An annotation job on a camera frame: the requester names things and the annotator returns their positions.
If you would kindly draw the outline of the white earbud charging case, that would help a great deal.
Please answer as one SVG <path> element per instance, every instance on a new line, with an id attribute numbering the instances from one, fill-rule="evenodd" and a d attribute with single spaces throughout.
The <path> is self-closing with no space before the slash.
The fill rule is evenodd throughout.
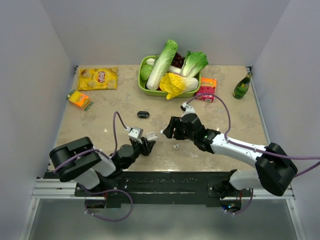
<path id="1" fill-rule="evenodd" d="M 157 138 L 158 138 L 158 136 L 155 132 L 150 132 L 146 135 L 146 139 L 148 141 L 155 141 Z"/>

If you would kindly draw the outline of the black earbud charging case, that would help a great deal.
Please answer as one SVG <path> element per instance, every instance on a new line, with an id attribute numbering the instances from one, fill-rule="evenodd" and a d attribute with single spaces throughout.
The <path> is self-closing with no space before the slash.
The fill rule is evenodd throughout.
<path id="1" fill-rule="evenodd" d="M 141 119 L 147 119 L 147 118 L 149 118 L 149 116 L 150 116 L 150 113 L 148 112 L 148 111 L 138 111 L 137 112 L 137 117 L 138 118 L 141 118 Z"/>

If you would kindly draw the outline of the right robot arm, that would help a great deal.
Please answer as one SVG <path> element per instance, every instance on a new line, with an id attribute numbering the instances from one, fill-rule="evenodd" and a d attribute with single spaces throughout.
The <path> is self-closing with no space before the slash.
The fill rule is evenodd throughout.
<path id="1" fill-rule="evenodd" d="M 223 192 L 230 197 L 245 188 L 264 188 L 280 197 L 298 173 L 278 144 L 264 146 L 226 138 L 220 131 L 206 128 L 195 113 L 171 117 L 161 133 L 168 139 L 190 140 L 203 152 L 227 156 L 253 167 L 254 171 L 235 171 L 223 183 Z"/>

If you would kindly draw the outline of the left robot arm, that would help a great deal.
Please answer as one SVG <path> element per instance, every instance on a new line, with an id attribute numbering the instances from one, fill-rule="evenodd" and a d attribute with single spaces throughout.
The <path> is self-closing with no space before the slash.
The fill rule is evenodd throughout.
<path id="1" fill-rule="evenodd" d="M 92 196 L 99 196 L 104 190 L 100 177 L 119 175 L 128 169 L 140 156 L 149 156 L 156 143 L 154 133 L 142 137 L 141 141 L 130 140 L 108 156 L 94 147 L 89 137 L 83 137 L 54 148 L 49 157 L 54 174 L 62 183 L 75 181 L 85 187 Z"/>

